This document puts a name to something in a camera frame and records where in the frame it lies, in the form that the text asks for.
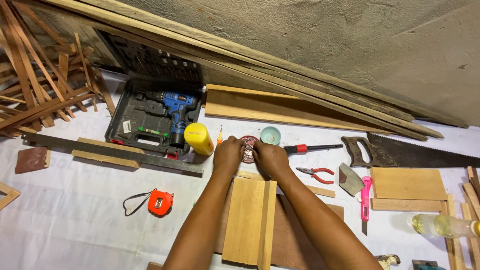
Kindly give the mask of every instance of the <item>white label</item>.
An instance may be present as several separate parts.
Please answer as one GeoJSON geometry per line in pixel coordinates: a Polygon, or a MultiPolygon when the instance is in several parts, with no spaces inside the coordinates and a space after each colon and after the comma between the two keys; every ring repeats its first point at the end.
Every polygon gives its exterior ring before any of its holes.
{"type": "Polygon", "coordinates": [[[132,125],[130,124],[130,120],[123,122],[123,133],[132,132],[132,125]]]}

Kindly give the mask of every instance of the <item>hacksaw blade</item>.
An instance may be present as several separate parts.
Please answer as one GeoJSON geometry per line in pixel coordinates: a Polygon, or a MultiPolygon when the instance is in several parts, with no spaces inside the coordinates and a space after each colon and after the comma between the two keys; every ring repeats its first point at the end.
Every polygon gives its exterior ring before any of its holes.
{"type": "Polygon", "coordinates": [[[400,168],[466,168],[480,167],[480,158],[401,142],[367,133],[371,144],[383,149],[400,168]]]}

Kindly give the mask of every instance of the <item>tape measure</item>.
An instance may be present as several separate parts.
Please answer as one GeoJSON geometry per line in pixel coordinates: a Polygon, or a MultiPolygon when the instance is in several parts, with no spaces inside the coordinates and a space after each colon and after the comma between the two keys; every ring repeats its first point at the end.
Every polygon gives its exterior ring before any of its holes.
{"type": "Polygon", "coordinates": [[[133,195],[131,197],[126,198],[123,201],[123,209],[125,210],[125,216],[128,217],[128,216],[132,215],[133,213],[135,213],[138,209],[140,209],[140,207],[142,207],[142,205],[147,201],[147,199],[149,197],[150,197],[150,199],[148,200],[147,206],[148,206],[148,210],[152,214],[157,215],[157,216],[163,216],[163,215],[167,215],[168,213],[170,213],[172,211],[173,193],[170,194],[168,192],[162,192],[162,191],[159,191],[157,189],[154,189],[151,192],[140,193],[140,194],[133,195]],[[137,206],[137,208],[135,208],[135,210],[133,210],[130,214],[127,214],[127,208],[125,207],[125,202],[127,200],[130,200],[130,199],[133,199],[133,198],[138,198],[138,197],[141,197],[141,196],[146,196],[144,201],[139,206],[137,206]]]}

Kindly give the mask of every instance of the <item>pink utility knife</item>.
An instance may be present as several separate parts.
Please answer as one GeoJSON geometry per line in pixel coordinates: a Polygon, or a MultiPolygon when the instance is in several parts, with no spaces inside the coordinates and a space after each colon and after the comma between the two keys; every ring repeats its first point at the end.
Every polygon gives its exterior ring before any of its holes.
{"type": "Polygon", "coordinates": [[[364,176],[362,179],[364,188],[361,189],[361,231],[364,235],[367,235],[367,221],[370,204],[370,187],[372,185],[372,178],[364,176]]]}

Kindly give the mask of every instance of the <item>person's left hand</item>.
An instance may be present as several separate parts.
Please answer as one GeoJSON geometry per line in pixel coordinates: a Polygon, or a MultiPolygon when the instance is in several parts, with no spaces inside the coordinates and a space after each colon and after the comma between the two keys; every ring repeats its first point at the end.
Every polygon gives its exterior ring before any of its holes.
{"type": "Polygon", "coordinates": [[[225,174],[233,175],[240,165],[244,151],[244,141],[234,136],[228,137],[227,140],[216,146],[213,154],[214,172],[224,172],[225,174]]]}

